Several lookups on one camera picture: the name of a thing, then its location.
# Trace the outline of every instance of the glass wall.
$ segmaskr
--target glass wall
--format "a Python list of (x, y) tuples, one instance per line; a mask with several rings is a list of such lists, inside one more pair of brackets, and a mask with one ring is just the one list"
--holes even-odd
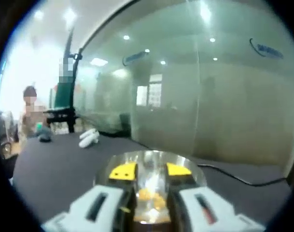
[(127, 124), (152, 149), (285, 169), (294, 153), (294, 41), (264, 2), (131, 5), (83, 51), (78, 113), (104, 132)]

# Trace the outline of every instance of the metal bowl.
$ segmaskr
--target metal bowl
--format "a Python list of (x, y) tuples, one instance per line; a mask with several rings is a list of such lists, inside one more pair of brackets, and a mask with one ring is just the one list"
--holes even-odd
[(100, 170), (96, 176), (94, 184), (101, 184), (105, 185), (108, 183), (109, 175), (112, 172), (112, 170), (121, 165), (126, 164), (130, 162), (136, 162), (137, 164), (144, 163), (148, 160), (157, 160), (157, 162), (160, 162), (162, 164), (165, 163), (173, 163), (179, 166), (183, 166), (188, 168), (192, 172), (192, 176), (194, 180), (200, 185), (200, 186), (206, 186), (207, 181), (204, 176), (203, 171), (197, 167), (197, 165), (187, 159), (186, 157), (170, 153), (170, 152), (164, 152), (164, 151), (134, 151), (134, 152), (128, 152), (123, 153), (121, 155), (113, 156), (105, 165), (102, 170)]

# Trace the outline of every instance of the logo on glass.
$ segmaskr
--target logo on glass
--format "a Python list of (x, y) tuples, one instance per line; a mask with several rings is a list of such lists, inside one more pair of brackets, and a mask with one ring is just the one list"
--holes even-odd
[(250, 38), (250, 45), (253, 48), (253, 50), (262, 57), (269, 57), (275, 59), (284, 58), (283, 54), (280, 51), (263, 44), (255, 43), (253, 41), (253, 38)]
[(133, 54), (129, 57), (124, 57), (122, 60), (122, 63), (124, 66), (128, 66), (129, 64), (133, 63), (134, 61), (144, 58), (145, 56), (147, 56), (149, 54), (149, 52), (139, 52), (137, 54)]

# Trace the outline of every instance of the black table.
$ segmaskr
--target black table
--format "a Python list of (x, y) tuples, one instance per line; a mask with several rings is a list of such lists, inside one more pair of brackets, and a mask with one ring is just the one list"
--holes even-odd
[[(14, 186), (40, 222), (68, 211), (72, 201), (88, 191), (95, 174), (113, 155), (146, 150), (126, 138), (100, 136), (99, 143), (81, 149), (76, 133), (55, 135), (53, 142), (27, 141), (14, 170)], [(276, 166), (254, 166), (193, 159), (213, 164), (250, 182), (266, 182), (282, 177)], [(267, 187), (247, 186), (220, 172), (203, 169), (208, 186), (230, 201), (236, 213), (267, 224), (290, 194), (286, 182)]]

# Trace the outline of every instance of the white object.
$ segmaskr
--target white object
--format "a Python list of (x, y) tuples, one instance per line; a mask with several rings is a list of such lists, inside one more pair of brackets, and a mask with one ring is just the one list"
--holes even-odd
[(97, 144), (98, 143), (98, 137), (99, 137), (99, 132), (98, 131), (87, 134), (87, 136), (80, 141), (79, 147), (80, 148), (86, 148), (86, 147), (90, 146), (92, 143)]
[[(113, 219), (123, 190), (96, 185), (83, 196), (76, 199), (68, 213), (63, 212), (42, 225), (46, 232), (93, 232), (112, 231)], [(189, 215), (193, 232), (262, 232), (265, 227), (250, 218), (235, 214), (232, 204), (208, 187), (190, 188), (180, 191), (185, 209)], [(100, 196), (106, 196), (103, 205), (95, 209), (94, 203)], [(209, 224), (197, 197), (208, 203), (216, 222)], [(98, 210), (95, 220), (88, 219), (90, 211)]]
[(90, 130), (87, 130), (85, 133), (81, 134), (81, 135), (79, 136), (79, 138), (80, 138), (80, 139), (84, 139), (85, 137), (89, 136), (89, 135), (92, 134), (92, 133), (95, 133), (96, 131), (97, 131), (97, 129), (95, 129), (95, 128), (92, 128), (92, 129), (90, 129)]

